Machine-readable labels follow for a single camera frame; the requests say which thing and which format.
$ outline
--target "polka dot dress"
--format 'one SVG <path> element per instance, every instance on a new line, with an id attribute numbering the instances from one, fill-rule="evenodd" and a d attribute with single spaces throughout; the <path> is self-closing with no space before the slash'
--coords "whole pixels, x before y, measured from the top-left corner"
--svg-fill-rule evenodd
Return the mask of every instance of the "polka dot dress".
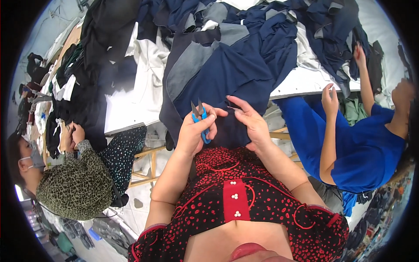
<path id="1" fill-rule="evenodd" d="M 210 148 L 196 156 L 197 176 L 186 186 L 168 225 L 156 225 L 128 248 L 129 262 L 182 262 L 190 236 L 232 220 L 282 224 L 295 261 L 338 258 L 347 240 L 345 217 L 295 199 L 245 148 Z"/>
<path id="2" fill-rule="evenodd" d="M 123 131 L 98 154 L 111 173 L 112 180 L 121 195 L 128 189 L 134 156 L 144 147 L 146 134 L 147 127 Z M 115 199 L 116 195 L 113 193 L 112 201 Z"/>

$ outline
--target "scissor blade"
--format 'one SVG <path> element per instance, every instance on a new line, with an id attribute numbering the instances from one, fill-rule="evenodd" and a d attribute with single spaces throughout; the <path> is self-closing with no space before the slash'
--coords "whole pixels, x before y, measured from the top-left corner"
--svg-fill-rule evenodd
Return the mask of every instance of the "scissor blade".
<path id="1" fill-rule="evenodd" d="M 191 101 L 191 107 L 192 107 L 192 113 L 195 115 L 196 118 L 200 116 L 197 107 L 194 105 L 194 103 Z"/>
<path id="2" fill-rule="evenodd" d="M 198 112 L 200 115 L 204 113 L 204 106 L 202 105 L 202 102 L 200 99 L 198 99 Z"/>

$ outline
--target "blue scissors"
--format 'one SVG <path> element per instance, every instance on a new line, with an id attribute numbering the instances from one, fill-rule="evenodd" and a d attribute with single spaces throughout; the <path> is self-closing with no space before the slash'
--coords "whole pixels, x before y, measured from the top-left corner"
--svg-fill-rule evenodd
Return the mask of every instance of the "blue scissors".
<path id="1" fill-rule="evenodd" d="M 202 106 L 202 102 L 200 99 L 198 99 L 198 110 L 197 107 L 194 105 L 194 103 L 191 101 L 191 107 L 192 107 L 192 119 L 195 123 L 201 121 L 202 119 L 207 118 L 207 111 L 205 110 L 205 107 Z M 210 129 L 207 128 L 201 133 L 202 140 L 205 144 L 208 144 L 211 142 L 211 139 L 207 139 L 207 134 L 210 132 Z"/>

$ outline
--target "blue shirt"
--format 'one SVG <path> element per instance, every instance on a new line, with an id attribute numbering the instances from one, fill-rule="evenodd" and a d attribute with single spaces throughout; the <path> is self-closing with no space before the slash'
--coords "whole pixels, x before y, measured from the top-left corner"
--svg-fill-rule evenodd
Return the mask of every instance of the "blue shirt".
<path id="1" fill-rule="evenodd" d="M 363 192 L 387 183 L 405 149 L 390 132 L 394 111 L 374 104 L 371 116 L 353 127 L 336 127 L 336 161 L 331 176 L 340 189 Z"/>

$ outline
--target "leopard print shirt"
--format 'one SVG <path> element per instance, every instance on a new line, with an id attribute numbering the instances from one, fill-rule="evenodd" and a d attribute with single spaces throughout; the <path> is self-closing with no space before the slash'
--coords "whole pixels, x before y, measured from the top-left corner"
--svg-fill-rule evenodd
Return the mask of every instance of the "leopard print shirt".
<path id="1" fill-rule="evenodd" d="M 36 198 L 57 215 L 89 220 L 111 205 L 112 179 L 88 140 L 77 147 L 82 158 L 66 153 L 64 164 L 46 170 Z"/>

